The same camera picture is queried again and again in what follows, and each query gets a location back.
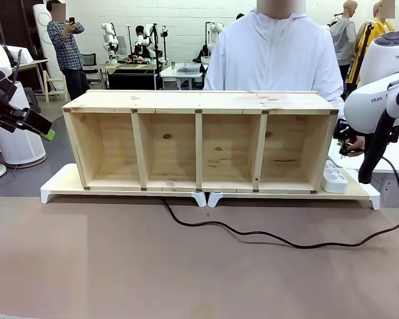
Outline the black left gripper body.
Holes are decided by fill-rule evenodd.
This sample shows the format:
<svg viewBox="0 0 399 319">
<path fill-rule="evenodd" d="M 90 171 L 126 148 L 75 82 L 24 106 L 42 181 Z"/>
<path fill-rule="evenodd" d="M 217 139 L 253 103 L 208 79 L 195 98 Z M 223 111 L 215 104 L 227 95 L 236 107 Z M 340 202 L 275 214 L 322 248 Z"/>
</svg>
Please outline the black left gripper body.
<svg viewBox="0 0 399 319">
<path fill-rule="evenodd" d="M 11 104 L 16 91 L 17 87 L 8 78 L 0 82 L 0 127 L 8 132 L 14 132 L 17 128 L 27 129 L 27 125 L 22 122 L 26 111 Z"/>
</svg>

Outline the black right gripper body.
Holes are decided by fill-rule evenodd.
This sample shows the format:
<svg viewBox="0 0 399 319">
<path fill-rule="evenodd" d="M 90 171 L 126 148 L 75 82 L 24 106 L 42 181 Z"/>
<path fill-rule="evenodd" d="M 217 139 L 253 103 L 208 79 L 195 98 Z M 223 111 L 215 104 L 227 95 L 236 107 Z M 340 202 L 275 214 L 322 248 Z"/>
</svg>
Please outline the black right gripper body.
<svg viewBox="0 0 399 319">
<path fill-rule="evenodd" d="M 350 141 L 355 142 L 356 131 L 353 130 L 345 119 L 339 118 L 336 122 L 336 126 L 333 133 L 333 138 L 338 141 Z"/>
</svg>

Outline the person's left hand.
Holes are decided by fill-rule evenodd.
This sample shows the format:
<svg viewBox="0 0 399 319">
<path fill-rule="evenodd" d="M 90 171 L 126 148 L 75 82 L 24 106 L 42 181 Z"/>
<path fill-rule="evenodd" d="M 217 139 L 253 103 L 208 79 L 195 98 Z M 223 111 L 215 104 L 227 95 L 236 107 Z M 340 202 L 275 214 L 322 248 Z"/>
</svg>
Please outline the person's left hand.
<svg viewBox="0 0 399 319">
<path fill-rule="evenodd" d="M 346 141 L 346 150 L 348 151 L 349 157 L 359 156 L 364 153 L 365 149 L 365 137 L 355 136 Z"/>
</svg>

